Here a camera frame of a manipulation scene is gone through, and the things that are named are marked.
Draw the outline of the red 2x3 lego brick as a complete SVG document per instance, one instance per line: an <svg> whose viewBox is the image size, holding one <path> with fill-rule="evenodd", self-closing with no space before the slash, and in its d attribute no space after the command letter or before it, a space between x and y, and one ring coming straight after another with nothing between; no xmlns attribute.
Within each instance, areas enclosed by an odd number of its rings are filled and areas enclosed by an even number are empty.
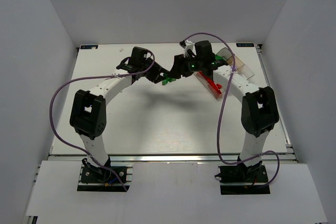
<svg viewBox="0 0 336 224"><path fill-rule="evenodd" d="M215 83L210 83L210 87L218 94L221 94L221 89L215 84Z"/></svg>

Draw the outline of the red sloped lego brick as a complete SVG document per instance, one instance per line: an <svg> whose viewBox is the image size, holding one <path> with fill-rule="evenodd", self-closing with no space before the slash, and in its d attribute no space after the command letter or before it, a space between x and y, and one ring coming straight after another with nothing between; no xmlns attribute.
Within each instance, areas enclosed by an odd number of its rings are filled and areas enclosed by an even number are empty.
<svg viewBox="0 0 336 224"><path fill-rule="evenodd" d="M214 85L214 81L209 78L208 76L204 75L202 72L198 72L198 74L200 74L200 76L209 84L209 85Z"/></svg>

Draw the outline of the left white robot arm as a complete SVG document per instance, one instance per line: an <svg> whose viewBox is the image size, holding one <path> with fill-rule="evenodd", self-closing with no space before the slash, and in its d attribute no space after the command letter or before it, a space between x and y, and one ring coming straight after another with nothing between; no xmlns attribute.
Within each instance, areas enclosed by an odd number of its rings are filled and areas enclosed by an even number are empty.
<svg viewBox="0 0 336 224"><path fill-rule="evenodd" d="M89 153L88 160L97 161L106 167L110 166L110 158L103 142L103 132L107 126L107 105L125 88L140 78L145 77L153 83L159 83L167 76L168 71L160 66L145 48L134 47L131 56L123 59L115 68L111 77L106 77L97 86L75 94L70 125L83 141Z"/></svg>

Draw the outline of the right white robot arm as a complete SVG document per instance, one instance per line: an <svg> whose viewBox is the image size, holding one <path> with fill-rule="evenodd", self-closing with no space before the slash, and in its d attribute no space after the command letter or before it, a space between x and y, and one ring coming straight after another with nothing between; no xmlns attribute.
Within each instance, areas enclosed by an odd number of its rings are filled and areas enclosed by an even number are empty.
<svg viewBox="0 0 336 224"><path fill-rule="evenodd" d="M184 52L174 57L169 77L179 79L201 71L216 84L226 87L225 94L233 95L241 103L240 121L245 130L243 148L234 165L246 170L259 168L265 154L265 141L279 121L273 89L261 88L238 73L237 57L230 46L226 47L229 59L217 58L208 40L193 43L185 39L180 46Z"/></svg>

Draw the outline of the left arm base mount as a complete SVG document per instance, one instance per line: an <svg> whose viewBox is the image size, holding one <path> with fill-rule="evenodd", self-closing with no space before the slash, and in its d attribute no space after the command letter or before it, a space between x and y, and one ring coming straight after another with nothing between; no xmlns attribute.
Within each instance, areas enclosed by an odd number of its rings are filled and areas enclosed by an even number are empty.
<svg viewBox="0 0 336 224"><path fill-rule="evenodd" d="M82 159L77 191L85 192L126 192L114 173L90 164L87 158ZM112 166L126 189L129 189L132 179L132 168L127 166Z"/></svg>

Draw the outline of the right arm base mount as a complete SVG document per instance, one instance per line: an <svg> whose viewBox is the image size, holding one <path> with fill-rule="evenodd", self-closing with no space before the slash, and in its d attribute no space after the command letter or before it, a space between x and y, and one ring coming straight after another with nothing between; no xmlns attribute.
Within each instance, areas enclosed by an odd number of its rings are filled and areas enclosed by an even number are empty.
<svg viewBox="0 0 336 224"><path fill-rule="evenodd" d="M265 166L260 162L252 169L244 163L218 167L214 176L220 183L221 195L269 195L270 188Z"/></svg>

